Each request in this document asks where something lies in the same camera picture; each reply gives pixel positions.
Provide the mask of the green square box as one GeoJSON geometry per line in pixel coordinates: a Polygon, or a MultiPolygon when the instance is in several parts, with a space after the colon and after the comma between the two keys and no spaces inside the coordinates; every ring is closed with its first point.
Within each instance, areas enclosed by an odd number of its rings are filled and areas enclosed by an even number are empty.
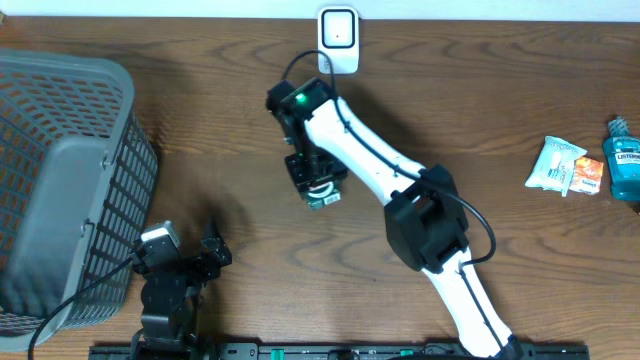
{"type": "Polygon", "coordinates": [[[311,188],[305,195],[309,208],[313,211],[341,200],[341,192],[334,182],[311,188]]]}

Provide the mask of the light blue wipes packet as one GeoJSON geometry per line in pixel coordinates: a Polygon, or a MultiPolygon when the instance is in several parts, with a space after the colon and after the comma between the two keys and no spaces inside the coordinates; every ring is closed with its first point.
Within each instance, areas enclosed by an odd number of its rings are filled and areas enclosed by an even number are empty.
{"type": "Polygon", "coordinates": [[[576,161],[587,150],[555,136],[546,136],[542,150],[525,186],[560,192],[565,197],[571,185],[576,161]]]}

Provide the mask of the orange tissue packet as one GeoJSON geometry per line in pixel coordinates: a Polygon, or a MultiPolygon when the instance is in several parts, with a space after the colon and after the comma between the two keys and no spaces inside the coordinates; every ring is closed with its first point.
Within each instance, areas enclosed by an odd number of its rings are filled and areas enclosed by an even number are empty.
{"type": "Polygon", "coordinates": [[[604,164],[602,162],[580,157],[575,162],[574,175],[569,189],[588,195],[598,194],[603,172],[604,164]]]}

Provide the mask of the teal mouthwash bottle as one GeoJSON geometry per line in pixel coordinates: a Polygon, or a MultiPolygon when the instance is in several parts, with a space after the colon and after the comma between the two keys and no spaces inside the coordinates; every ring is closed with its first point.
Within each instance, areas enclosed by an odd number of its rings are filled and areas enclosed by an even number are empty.
{"type": "Polygon", "coordinates": [[[639,201],[639,139],[627,121],[617,116],[607,124],[609,137],[603,144],[611,176],[611,192],[624,202],[639,201]]]}

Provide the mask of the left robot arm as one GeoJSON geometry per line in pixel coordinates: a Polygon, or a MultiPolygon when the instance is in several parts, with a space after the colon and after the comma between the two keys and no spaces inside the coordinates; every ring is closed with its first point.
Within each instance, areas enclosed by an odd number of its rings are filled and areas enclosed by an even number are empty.
{"type": "Polygon", "coordinates": [[[215,347],[198,335],[201,291],[232,263],[218,227],[209,221],[204,250],[183,256],[173,224],[148,227],[130,253],[132,269],[145,279],[141,290],[142,329],[132,337],[130,359],[214,359],[215,347]]]}

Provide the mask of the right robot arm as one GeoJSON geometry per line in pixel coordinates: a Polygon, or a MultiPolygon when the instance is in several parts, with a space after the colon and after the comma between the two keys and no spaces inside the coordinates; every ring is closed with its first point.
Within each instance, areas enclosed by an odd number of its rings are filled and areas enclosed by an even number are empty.
{"type": "Polygon", "coordinates": [[[389,146],[318,78],[299,88],[280,81],[268,90],[266,107],[295,149],[285,164],[303,197],[327,205],[347,174],[356,175],[383,206],[390,247],[434,286],[466,352],[475,358],[522,357],[521,344],[474,268],[466,215],[476,210],[459,197],[444,167],[426,168],[389,146]]]}

